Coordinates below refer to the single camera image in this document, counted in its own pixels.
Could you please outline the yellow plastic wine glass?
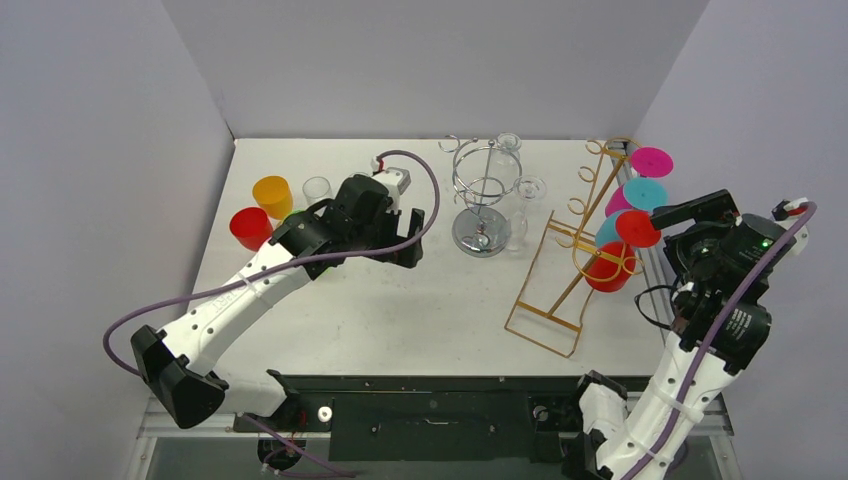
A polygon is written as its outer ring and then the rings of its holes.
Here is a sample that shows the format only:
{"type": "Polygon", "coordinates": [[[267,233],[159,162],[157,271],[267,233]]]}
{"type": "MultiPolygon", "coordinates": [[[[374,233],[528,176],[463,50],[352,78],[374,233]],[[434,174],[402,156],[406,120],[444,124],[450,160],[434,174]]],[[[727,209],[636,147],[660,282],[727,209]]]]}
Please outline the yellow plastic wine glass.
{"type": "Polygon", "coordinates": [[[281,176],[266,176],[252,188],[257,205],[276,220],[285,219],[293,210],[293,197],[288,181],[281,176]]]}

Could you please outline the red plastic wine glass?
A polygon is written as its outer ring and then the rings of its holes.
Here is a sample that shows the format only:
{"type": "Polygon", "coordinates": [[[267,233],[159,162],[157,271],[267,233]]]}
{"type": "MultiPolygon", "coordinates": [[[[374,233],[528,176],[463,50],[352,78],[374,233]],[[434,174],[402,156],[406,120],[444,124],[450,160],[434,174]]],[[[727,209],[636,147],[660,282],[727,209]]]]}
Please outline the red plastic wine glass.
{"type": "Polygon", "coordinates": [[[272,235],[272,224],[259,207],[247,207],[236,212],[229,222],[230,233],[246,249],[257,252],[272,235]]]}

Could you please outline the green plastic wine glass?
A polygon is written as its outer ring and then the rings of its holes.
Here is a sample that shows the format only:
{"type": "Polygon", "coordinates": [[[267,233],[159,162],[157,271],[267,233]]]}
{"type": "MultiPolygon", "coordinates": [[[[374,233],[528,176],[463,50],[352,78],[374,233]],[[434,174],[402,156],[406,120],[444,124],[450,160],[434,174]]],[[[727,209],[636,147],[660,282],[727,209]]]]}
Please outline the green plastic wine glass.
{"type": "Polygon", "coordinates": [[[294,258],[306,258],[338,252],[346,232],[346,221],[327,207],[322,213],[299,211],[289,215],[275,238],[294,258]]]}

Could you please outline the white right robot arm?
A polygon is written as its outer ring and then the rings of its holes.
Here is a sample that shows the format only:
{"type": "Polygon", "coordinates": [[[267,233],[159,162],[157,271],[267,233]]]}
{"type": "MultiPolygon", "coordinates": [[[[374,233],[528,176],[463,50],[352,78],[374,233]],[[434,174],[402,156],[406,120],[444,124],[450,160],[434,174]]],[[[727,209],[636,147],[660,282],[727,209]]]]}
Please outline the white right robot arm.
{"type": "Polygon", "coordinates": [[[656,209],[651,225],[684,224],[665,238],[676,281],[674,314],[657,370],[636,404],[626,388],[598,372],[583,375],[564,400],[580,427],[565,443],[569,479],[662,479],[706,408],[749,366],[773,323],[760,300],[768,278],[806,243],[809,202],[778,203],[769,217],[742,213],[719,190],[656,209]]]}

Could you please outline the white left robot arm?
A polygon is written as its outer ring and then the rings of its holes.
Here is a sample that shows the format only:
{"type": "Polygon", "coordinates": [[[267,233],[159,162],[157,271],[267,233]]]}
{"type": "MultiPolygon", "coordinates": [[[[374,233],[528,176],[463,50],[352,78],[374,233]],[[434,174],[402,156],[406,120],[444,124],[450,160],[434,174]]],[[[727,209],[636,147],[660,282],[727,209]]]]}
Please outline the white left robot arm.
{"type": "Polygon", "coordinates": [[[406,236],[398,233],[407,171],[389,168],[344,180],[337,195],[294,212],[231,278],[234,289],[201,303],[160,329],[143,326],[131,337],[138,370],[181,429],[221,410],[260,416],[272,429],[291,427],[298,402],[269,373],[240,379],[217,362],[225,351],[285,296],[342,264],[341,252],[412,268],[423,256],[418,238],[425,213],[411,212],[406,236]]]}

